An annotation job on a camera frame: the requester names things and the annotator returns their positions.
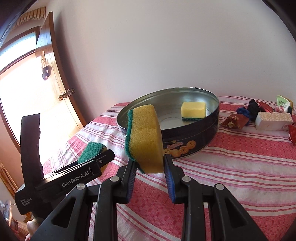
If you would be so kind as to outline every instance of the red and white striped fabric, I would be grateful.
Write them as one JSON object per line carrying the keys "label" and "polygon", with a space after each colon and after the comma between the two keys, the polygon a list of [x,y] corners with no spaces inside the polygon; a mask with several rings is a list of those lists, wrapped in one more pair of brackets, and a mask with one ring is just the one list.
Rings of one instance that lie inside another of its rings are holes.
{"label": "red and white striped fabric", "polygon": [[[248,98],[223,96],[219,123],[236,109],[248,105]],[[274,107],[275,103],[266,102]],[[90,142],[112,149],[115,160],[99,184],[126,165],[124,137],[116,116],[128,103],[113,106],[73,136],[57,154],[44,164],[44,172],[76,161]],[[200,152],[174,161],[185,174],[199,183],[213,186],[223,183],[253,217],[269,240],[278,241],[296,217],[296,148],[287,131],[259,131],[254,123],[242,131],[220,127],[212,142]],[[90,240],[94,226],[91,216]],[[210,240],[208,209],[205,206],[207,240]],[[127,205],[117,206],[118,237],[122,241],[173,240],[181,238],[183,206],[173,205],[168,197],[164,174],[137,173],[133,196]]]}

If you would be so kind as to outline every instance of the blue scrunchie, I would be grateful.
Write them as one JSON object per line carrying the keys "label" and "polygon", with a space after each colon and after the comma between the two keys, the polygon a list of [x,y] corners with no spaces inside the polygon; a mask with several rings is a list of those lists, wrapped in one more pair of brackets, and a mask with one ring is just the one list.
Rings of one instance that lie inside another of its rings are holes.
{"label": "blue scrunchie", "polygon": [[237,109],[237,113],[238,114],[243,114],[245,117],[249,118],[249,121],[246,124],[246,126],[247,126],[250,123],[250,119],[251,119],[250,112],[245,107],[240,107],[240,108]]}

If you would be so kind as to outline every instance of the cookie tin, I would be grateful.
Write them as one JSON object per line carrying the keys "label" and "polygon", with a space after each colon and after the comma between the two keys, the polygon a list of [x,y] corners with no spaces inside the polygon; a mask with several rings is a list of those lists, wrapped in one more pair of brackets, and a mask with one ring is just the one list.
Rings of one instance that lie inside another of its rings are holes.
{"label": "cookie tin", "polygon": [[[203,101],[206,117],[201,120],[183,120],[183,102]],[[127,112],[133,108],[152,104],[155,108],[163,138],[163,149],[172,158],[191,155],[205,147],[218,129],[219,100],[211,92],[199,88],[181,87],[153,92],[142,96],[126,107],[117,116],[117,124],[126,135]]]}

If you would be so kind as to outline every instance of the yellow and green sponge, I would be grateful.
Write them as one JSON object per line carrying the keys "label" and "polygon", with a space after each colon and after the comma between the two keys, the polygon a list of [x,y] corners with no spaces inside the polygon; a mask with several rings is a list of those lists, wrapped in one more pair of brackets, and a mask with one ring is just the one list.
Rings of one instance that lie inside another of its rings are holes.
{"label": "yellow and green sponge", "polygon": [[143,105],[128,111],[125,151],[144,173],[163,172],[163,141],[154,106]]}

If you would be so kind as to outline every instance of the metal screw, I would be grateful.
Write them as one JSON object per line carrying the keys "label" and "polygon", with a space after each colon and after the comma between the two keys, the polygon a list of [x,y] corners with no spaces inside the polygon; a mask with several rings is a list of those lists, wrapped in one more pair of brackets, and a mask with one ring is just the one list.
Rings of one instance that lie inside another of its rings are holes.
{"label": "metal screw", "polygon": [[117,182],[118,180],[119,180],[118,176],[113,176],[113,177],[110,178],[111,182]]}
{"label": "metal screw", "polygon": [[216,185],[216,188],[217,188],[218,190],[223,190],[223,189],[224,189],[224,185],[221,184],[221,183],[218,183],[218,184]]}
{"label": "metal screw", "polygon": [[183,182],[190,182],[191,181],[191,178],[188,177],[188,176],[184,176],[184,177],[182,177],[182,181]]}
{"label": "metal screw", "polygon": [[85,184],[83,184],[83,183],[79,183],[79,184],[77,184],[76,188],[77,188],[78,190],[82,190],[82,189],[85,188]]}

